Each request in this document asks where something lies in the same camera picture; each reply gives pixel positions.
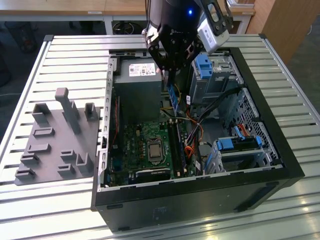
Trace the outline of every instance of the black plastic frame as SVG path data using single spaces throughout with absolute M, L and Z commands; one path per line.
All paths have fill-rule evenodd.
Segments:
M 97 181 L 95 180 L 93 181 L 92 193 L 93 206 L 100 208 L 102 206 L 106 206 L 106 209 L 110 209 L 113 206 L 116 206 L 116 208 L 122 208 L 122 206 L 128 202 L 132 203 L 141 200 L 151 200 L 170 196 L 173 197 L 196 192 L 201 194 L 200 192 L 202 191 L 208 192 L 227 188 L 230 190 L 237 186 L 263 186 L 260 190 L 252 190 L 252 196 L 250 196 L 247 201 L 239 202 L 238 208 L 234 209 L 234 211 L 239 212 L 257 207 L 279 189 L 289 187 L 305 176 L 241 51 L 234 47 L 221 48 L 219 51 L 228 51 L 233 57 L 259 112 L 260 119 L 264 123 L 284 167 L 217 177 L 203 177 L 197 178 L 196 180 L 186 180 L 182 182 L 171 181 L 167 184 L 143 187 L 124 186 L 117 190 L 101 192 L 97 192 Z M 105 211 L 105 213 L 100 212 L 100 214 L 104 218 L 103 214 L 108 213 Z

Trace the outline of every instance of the white sticker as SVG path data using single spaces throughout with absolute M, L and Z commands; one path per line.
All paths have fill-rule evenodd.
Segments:
M 88 14 L 102 14 L 102 11 L 88 11 Z
M 130 77 L 154 76 L 154 75 L 156 75 L 156 67 L 154 63 L 130 64 L 129 66 Z
M 186 96 L 186 104 L 191 104 L 191 97 L 189 95 Z
M 198 161 L 195 161 L 195 167 L 201 171 L 201 166 L 200 166 L 200 163 Z

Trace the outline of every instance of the slotted aluminum surface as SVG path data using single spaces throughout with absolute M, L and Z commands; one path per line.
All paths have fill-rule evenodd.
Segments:
M 70 99 L 104 106 L 108 50 L 143 49 L 140 36 L 55 36 L 44 42 L 0 146 L 0 239 L 313 239 L 320 232 L 320 119 L 267 40 L 233 35 L 306 177 L 254 210 L 112 234 L 91 212 L 92 178 L 15 186 L 14 175 L 31 132 L 35 103 Z

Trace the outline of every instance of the cpu socket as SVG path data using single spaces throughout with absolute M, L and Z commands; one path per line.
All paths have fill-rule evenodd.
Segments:
M 153 165 L 158 165 L 162 162 L 163 146 L 160 138 L 149 139 L 147 141 L 148 161 Z

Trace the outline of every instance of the workbench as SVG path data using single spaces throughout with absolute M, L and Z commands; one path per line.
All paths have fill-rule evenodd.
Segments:
M 226 13 L 224 0 L 218 0 Z M 0 21 L 104 21 L 112 35 L 112 21 L 146 21 L 145 0 L 1 0 Z M 253 8 L 231 7 L 235 33 L 245 34 Z
M 224 0 L 218 0 L 223 14 L 226 14 Z M 245 34 L 250 19 L 256 11 L 250 7 L 230 7 L 234 20 L 234 32 Z M 104 24 L 106 34 L 113 34 L 112 21 L 145 21 L 145 0 L 106 0 L 104 12 Z
M 92 177 L 14 185 L 34 122 L 31 111 L 35 103 L 44 102 L 51 110 L 60 109 L 61 105 L 55 102 L 55 91 L 66 87 L 69 98 L 78 108 L 87 102 L 103 108 L 109 50 L 145 48 L 140 35 L 47 37 L 0 145 L 0 238 L 283 240 L 319 237 L 320 116 L 267 39 L 258 35 L 232 35 L 224 47 L 240 48 L 301 164 L 304 179 L 280 190 L 254 210 L 116 234 L 108 229 L 98 212 L 90 210 Z

